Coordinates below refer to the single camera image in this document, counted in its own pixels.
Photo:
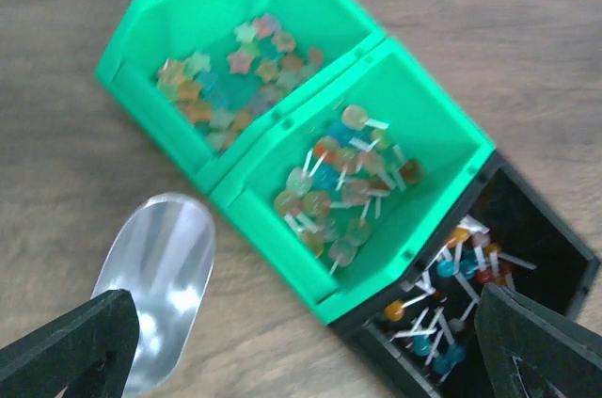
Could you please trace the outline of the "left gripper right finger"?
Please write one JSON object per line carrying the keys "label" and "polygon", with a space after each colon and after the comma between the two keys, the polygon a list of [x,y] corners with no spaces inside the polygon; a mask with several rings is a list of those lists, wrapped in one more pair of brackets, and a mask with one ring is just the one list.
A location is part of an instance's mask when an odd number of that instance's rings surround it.
{"label": "left gripper right finger", "polygon": [[474,325],[497,397],[601,395],[601,337],[586,327],[495,283]]}

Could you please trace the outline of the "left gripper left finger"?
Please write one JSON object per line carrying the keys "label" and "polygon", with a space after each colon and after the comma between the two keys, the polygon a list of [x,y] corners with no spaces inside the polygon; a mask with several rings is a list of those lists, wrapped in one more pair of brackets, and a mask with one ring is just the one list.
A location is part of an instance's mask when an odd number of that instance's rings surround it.
{"label": "left gripper left finger", "polygon": [[1,349],[1,395],[120,397],[138,337],[130,292],[103,292]]}

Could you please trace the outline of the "black lollipop bin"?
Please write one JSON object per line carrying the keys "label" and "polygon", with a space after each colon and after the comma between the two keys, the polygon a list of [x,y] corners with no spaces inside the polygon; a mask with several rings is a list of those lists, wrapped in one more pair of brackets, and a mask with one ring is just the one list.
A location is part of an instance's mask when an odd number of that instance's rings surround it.
{"label": "black lollipop bin", "polygon": [[[466,358],[449,375],[430,373],[387,340],[383,311],[464,215],[483,222],[507,253],[534,268],[519,273],[514,288],[478,287],[483,304],[461,334]],[[514,166],[493,153],[409,269],[331,328],[404,397],[597,397],[601,339],[577,316],[600,264]]]}

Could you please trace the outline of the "silver metal scoop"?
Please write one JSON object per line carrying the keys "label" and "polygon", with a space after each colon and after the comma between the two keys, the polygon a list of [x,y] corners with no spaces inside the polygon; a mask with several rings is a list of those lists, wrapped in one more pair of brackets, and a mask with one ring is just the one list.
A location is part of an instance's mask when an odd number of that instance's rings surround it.
{"label": "silver metal scoop", "polygon": [[123,396],[162,385],[178,365],[214,268],[211,213],[181,193],[148,198],[119,230],[92,291],[130,292],[139,337]]}

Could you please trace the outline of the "green two-compartment candy bin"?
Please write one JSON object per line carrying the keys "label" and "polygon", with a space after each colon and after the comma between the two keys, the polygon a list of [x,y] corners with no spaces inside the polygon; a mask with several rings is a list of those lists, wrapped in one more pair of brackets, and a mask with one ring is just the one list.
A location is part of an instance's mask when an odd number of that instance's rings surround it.
{"label": "green two-compartment candy bin", "polygon": [[[197,75],[218,111],[268,103],[227,148],[159,83],[169,60],[210,58]],[[397,279],[494,152],[492,140],[355,0],[132,0],[96,75],[318,319],[334,322]],[[386,122],[426,169],[383,205],[376,233],[329,273],[273,207],[286,175],[355,103]]]}

